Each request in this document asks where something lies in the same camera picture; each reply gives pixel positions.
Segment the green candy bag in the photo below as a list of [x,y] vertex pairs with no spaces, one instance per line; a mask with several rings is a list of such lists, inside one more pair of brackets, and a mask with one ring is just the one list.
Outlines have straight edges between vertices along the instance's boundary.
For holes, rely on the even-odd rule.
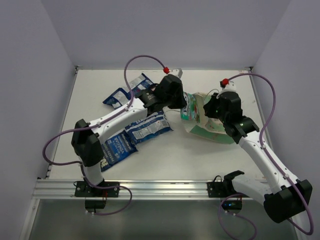
[[183,93],[186,106],[180,110],[180,117],[187,121],[200,121],[197,99],[193,94]]

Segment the green paper bag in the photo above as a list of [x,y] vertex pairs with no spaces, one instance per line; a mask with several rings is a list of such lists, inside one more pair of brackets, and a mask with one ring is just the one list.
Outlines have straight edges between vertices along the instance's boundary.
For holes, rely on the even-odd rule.
[[194,120],[184,120],[181,117],[181,122],[184,129],[193,135],[196,135],[207,140],[220,144],[233,144],[234,140],[227,135],[223,124],[220,120],[205,116],[204,105],[211,99],[212,94],[218,94],[217,89],[212,89],[209,93],[196,92],[195,96],[197,107],[199,110],[199,122]]

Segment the blue white snack bag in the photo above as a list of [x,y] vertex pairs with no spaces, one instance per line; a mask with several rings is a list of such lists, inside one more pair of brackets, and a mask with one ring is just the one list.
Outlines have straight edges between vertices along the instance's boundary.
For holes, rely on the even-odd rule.
[[133,94],[136,95],[140,93],[142,90],[148,89],[150,86],[154,85],[155,83],[144,73],[141,73],[138,77],[128,82],[130,89],[132,90]]

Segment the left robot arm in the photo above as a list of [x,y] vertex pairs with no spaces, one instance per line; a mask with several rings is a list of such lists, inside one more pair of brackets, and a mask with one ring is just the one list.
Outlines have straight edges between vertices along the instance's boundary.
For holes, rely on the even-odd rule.
[[155,88],[142,90],[113,112],[91,122],[86,122],[84,119],[77,121],[71,145],[81,160],[81,171],[87,182],[87,192],[95,197],[103,193],[104,178],[101,174],[100,161],[104,157],[104,152],[101,145],[109,137],[127,125],[165,107],[177,110],[186,105],[182,80],[169,73]]

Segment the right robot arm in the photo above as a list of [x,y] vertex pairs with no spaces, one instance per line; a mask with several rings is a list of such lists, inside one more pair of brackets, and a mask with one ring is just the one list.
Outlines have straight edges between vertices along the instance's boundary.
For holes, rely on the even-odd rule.
[[237,170],[223,177],[219,190],[227,196],[242,193],[254,199],[276,223],[310,212],[312,185],[306,179],[300,180],[275,155],[256,123],[243,115],[236,92],[214,93],[203,109],[206,117],[222,122],[226,134],[251,157],[267,181],[263,185]]

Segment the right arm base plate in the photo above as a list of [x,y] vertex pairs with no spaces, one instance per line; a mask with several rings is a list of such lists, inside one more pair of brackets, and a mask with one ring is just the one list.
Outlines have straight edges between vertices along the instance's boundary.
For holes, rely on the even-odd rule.
[[226,198],[239,193],[230,182],[209,181],[206,186],[209,198]]

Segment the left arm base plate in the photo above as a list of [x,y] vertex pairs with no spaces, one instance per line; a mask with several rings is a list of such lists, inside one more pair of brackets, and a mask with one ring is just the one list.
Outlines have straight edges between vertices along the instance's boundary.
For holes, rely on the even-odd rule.
[[116,181],[105,181],[98,186],[108,189],[99,189],[90,186],[86,181],[74,182],[74,196],[79,198],[117,198],[119,195],[120,183]]

